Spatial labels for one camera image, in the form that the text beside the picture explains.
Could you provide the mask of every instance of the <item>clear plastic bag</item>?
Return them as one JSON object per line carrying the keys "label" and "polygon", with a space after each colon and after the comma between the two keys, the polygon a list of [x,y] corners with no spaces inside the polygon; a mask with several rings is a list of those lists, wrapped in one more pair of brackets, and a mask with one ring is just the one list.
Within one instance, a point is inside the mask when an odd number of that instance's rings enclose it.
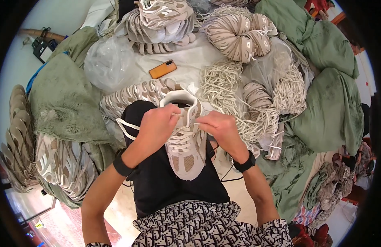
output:
{"label": "clear plastic bag", "polygon": [[109,93],[133,84],[134,59],[129,40],[114,35],[90,47],[83,69],[93,85]]}
{"label": "clear plastic bag", "polygon": [[[266,88],[267,94],[273,97],[273,90],[278,79],[287,73],[291,63],[294,62],[298,66],[300,62],[292,56],[291,49],[285,42],[277,37],[270,38],[270,41],[272,43],[270,52],[264,57],[257,57],[251,61],[244,69],[243,74],[252,81],[262,84]],[[304,75],[303,80],[308,88],[314,78],[314,73],[304,65],[301,66],[301,69]]]}

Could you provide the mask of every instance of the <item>white sheet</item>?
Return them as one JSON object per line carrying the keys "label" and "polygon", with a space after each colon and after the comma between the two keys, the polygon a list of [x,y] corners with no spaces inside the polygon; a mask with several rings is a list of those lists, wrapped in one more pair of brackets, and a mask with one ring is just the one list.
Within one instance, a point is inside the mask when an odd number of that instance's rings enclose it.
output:
{"label": "white sheet", "polygon": [[115,5],[115,0],[96,0],[90,7],[88,15],[86,16],[83,27],[94,27],[99,30],[102,21],[114,10],[112,6]]}
{"label": "white sheet", "polygon": [[172,78],[174,81],[179,82],[184,89],[191,83],[195,83],[194,85],[199,87],[199,76],[202,67],[209,66],[225,57],[208,42],[204,34],[197,33],[195,35],[196,40],[193,43],[186,46],[177,45],[175,52],[152,55],[141,55],[136,52],[138,70],[135,71],[135,74],[138,74],[138,80],[129,82],[129,85],[152,79],[149,70],[168,60],[173,60],[177,65],[177,69],[161,78]]}

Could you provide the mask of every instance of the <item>monogram print fabric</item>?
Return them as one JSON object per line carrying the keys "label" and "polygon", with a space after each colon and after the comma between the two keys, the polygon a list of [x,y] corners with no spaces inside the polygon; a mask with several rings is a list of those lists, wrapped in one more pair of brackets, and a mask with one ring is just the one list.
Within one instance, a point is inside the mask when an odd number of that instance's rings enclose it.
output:
{"label": "monogram print fabric", "polygon": [[141,233],[132,246],[293,246],[285,220],[256,228],[235,221],[240,206],[183,201],[133,221]]}

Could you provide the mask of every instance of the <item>phone case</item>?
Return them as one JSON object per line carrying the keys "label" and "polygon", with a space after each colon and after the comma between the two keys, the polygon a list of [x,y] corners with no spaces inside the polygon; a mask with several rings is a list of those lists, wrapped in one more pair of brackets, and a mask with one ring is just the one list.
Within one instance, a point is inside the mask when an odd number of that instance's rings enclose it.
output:
{"label": "phone case", "polygon": [[174,70],[177,69],[177,66],[173,62],[173,60],[169,60],[157,67],[154,67],[149,71],[149,74],[152,76],[153,79],[158,79]]}

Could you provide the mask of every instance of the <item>wooden stick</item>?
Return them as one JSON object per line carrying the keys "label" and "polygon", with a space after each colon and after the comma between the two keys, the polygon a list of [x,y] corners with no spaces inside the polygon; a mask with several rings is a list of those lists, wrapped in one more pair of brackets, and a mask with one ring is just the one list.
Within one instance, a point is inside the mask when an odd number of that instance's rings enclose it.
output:
{"label": "wooden stick", "polygon": [[[21,28],[19,30],[19,34],[28,34],[30,36],[39,37],[42,34],[42,30]],[[61,36],[59,34],[55,34],[55,33],[52,33],[52,32],[45,32],[45,34],[46,34],[45,37],[49,37],[49,38],[55,39],[57,42],[61,42],[65,38],[64,36]]]}

